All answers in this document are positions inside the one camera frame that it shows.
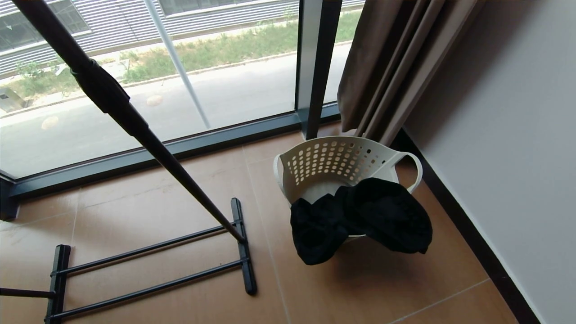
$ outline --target road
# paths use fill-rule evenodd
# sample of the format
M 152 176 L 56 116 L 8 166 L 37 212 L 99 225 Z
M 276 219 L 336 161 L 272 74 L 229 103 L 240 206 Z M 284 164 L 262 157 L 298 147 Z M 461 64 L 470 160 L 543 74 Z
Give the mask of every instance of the road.
M 349 49 L 335 47 L 325 102 L 336 100 Z M 214 129 L 293 110 L 295 74 L 290 55 L 189 78 Z M 179 78 L 126 91 L 162 141 L 206 130 Z M 87 98 L 0 119 L 0 170 L 17 178 L 137 147 Z

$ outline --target tile floor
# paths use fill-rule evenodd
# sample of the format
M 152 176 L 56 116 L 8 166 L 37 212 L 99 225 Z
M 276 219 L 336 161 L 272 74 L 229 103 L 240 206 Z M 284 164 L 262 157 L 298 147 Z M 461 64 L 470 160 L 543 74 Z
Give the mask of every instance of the tile floor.
M 425 255 L 359 239 L 326 263 L 304 265 L 272 174 L 274 156 L 301 141 L 289 134 L 183 162 L 229 219 L 230 199 L 242 202 L 257 296 L 244 292 L 235 270 L 66 323 L 515 322 L 425 183 L 414 192 L 434 227 Z M 397 171 L 402 183 L 415 176 L 410 165 Z M 0 223 L 0 286 L 47 289 L 57 244 L 73 246 L 73 266 L 216 225 L 161 168 L 29 201 L 16 221 Z M 66 309 L 230 262 L 237 253 L 234 239 L 222 234 L 80 274 L 69 278 Z M 40 323 L 45 312 L 45 300 L 0 297 L 0 323 Z

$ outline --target black garment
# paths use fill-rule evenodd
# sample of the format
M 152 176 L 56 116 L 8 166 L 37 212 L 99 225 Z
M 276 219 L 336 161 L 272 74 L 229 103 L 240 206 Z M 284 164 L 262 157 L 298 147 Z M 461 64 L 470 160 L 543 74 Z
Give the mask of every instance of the black garment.
M 368 178 L 340 187 L 310 204 L 299 199 L 291 207 L 292 237 L 307 265 L 330 259 L 348 235 L 366 236 L 392 251 L 425 253 L 432 241 L 430 218 L 401 185 Z

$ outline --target brown curtain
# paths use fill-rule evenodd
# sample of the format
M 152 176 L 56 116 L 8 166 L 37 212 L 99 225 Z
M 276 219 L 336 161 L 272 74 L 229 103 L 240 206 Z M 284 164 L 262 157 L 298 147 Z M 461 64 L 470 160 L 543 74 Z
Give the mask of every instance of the brown curtain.
M 390 144 L 482 3 L 367 0 L 338 88 L 342 130 Z

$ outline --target black baseboard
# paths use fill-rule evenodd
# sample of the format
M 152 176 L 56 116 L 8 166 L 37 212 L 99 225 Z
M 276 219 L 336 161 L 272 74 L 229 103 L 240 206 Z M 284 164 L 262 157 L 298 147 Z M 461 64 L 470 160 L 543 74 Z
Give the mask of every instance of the black baseboard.
M 438 202 L 442 205 L 450 219 L 452 219 L 454 225 L 456 225 L 476 255 L 476 258 L 480 261 L 490 276 L 490 279 L 492 279 L 498 288 L 498 291 L 500 291 L 500 294 L 512 310 L 512 313 L 516 316 L 518 323 L 540 324 L 540 321 L 530 306 L 528 306 L 524 296 L 522 296 L 514 282 L 512 282 L 512 279 L 508 276 L 492 249 L 490 249 L 482 235 L 478 233 L 478 230 L 454 196 L 452 196 L 450 191 L 448 191 L 446 186 L 440 181 L 440 178 L 436 175 L 408 134 L 406 134 L 404 130 L 400 130 L 391 146 L 397 150 L 410 152 L 420 159 L 424 169 L 423 180 L 436 196 L 436 199 L 438 199 Z

